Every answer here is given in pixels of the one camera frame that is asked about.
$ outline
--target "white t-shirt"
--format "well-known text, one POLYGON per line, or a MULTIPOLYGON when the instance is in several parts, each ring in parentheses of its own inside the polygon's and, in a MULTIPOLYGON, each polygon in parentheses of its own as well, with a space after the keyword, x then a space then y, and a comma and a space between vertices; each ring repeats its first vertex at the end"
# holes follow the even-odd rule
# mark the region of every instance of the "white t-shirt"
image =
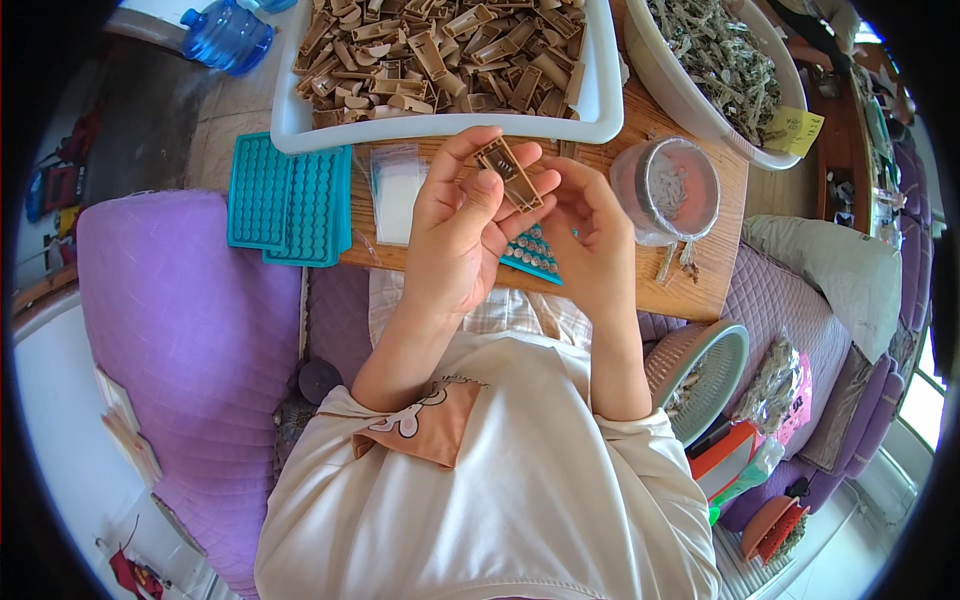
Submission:
POLYGON ((351 435, 383 422, 338 387, 270 496, 263 600, 712 598, 707 500, 662 410, 588 408, 589 354, 460 332, 434 373, 482 382, 456 468, 351 435))

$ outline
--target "person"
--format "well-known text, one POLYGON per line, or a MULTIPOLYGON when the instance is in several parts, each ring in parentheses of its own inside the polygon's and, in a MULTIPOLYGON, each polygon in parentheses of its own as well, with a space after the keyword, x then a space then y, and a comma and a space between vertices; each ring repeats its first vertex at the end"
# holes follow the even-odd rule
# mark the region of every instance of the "person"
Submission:
POLYGON ((788 44, 790 54, 833 69, 847 77, 857 52, 854 45, 860 16, 849 0, 766 0, 777 17, 810 44, 788 44), (829 23, 833 35, 821 21, 829 23))
MULTIPOLYGON (((531 178, 544 202, 529 213, 493 171, 458 184, 500 134, 470 128, 436 153, 382 331, 392 293, 372 275, 373 352, 270 496, 264 600, 719 593, 707 501, 651 406, 633 225, 606 179, 566 158, 531 178), (493 290, 508 240, 536 222, 575 302, 565 316, 561 299, 493 290)), ((527 167, 542 149, 513 151, 527 167)))

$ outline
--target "wooden table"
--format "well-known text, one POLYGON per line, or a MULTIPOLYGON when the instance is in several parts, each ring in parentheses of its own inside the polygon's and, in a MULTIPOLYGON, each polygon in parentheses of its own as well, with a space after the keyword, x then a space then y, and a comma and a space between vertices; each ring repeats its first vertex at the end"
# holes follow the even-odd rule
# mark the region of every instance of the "wooden table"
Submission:
MULTIPOLYGON (((613 24, 617 32, 617 45, 626 59, 623 46, 623 18, 627 7, 625 0, 612 0, 613 24)), ((576 159, 604 174, 608 173, 613 159, 628 147, 646 141, 647 133, 653 130, 657 136, 683 135, 693 138, 692 135, 681 129, 666 115, 653 101, 647 91, 640 84, 636 75, 632 74, 623 93, 624 126, 620 134, 603 145, 580 144, 576 159)), ((507 138, 510 144, 527 141, 523 138, 507 138)), ((420 155, 429 163, 437 149, 444 142, 441 137, 422 137, 416 141, 420 144, 420 155)), ((537 140, 543 146, 545 156, 555 156, 558 153, 557 144, 549 140, 537 140)), ((396 141, 382 142, 383 145, 396 141)), ((685 273, 677 273, 680 265, 675 257, 671 265, 670 275, 667 276, 668 285, 655 282, 657 270, 666 256, 665 248, 636 247, 636 308, 652 313, 679 317, 691 321, 712 323, 720 318, 730 279, 733 271, 733 262, 736 259, 737 241, 740 238, 740 224, 743 221, 743 205, 747 192, 747 163, 735 156, 725 146, 711 144, 702 140, 697 143, 704 149, 713 161, 713 166, 720 176, 720 216, 710 233, 697 242, 696 263, 700 268, 700 282, 694 285, 692 278, 685 273)), ((468 165, 463 175, 470 169, 468 165)), ((370 187, 363 173, 354 167, 352 174, 352 222, 370 242, 380 264, 377 265, 366 245, 357 239, 353 247, 340 256, 340 261, 347 264, 366 267, 381 267, 402 271, 406 265, 406 249, 396 246, 377 245, 376 228, 373 224, 373 205, 370 187)), ((521 290, 542 292, 562 296, 564 288, 549 281, 540 279, 522 271, 500 265, 496 277, 497 285, 513 287, 521 290)))

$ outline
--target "white plastic basin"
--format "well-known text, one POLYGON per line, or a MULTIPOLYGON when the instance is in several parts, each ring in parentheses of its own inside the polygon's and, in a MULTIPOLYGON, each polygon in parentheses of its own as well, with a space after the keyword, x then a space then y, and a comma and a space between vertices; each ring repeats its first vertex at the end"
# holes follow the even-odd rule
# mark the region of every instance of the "white plastic basin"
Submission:
MULTIPOLYGON (((678 125, 703 140, 726 144, 768 171, 789 169, 800 161, 799 156, 779 150, 761 150, 734 131, 673 56, 646 0, 627 0, 627 8, 630 14, 624 19, 624 40, 630 62, 650 95, 678 125)), ((773 25, 751 0, 744 2, 739 15, 759 38, 760 52, 770 57, 777 67, 774 78, 780 83, 782 103, 806 110, 800 73, 773 25)))
POLYGON ((574 106, 580 115, 579 121, 519 114, 428 114, 313 131, 312 105, 294 92, 300 78, 290 70, 309 25, 310 1, 300 0, 294 9, 276 78, 270 138, 284 154, 303 154, 383 139, 452 135, 474 125, 499 125, 507 135, 602 144, 613 139, 623 127, 623 87, 610 4, 606 0, 588 0, 583 7, 588 26, 581 56, 586 69, 580 103, 574 106))

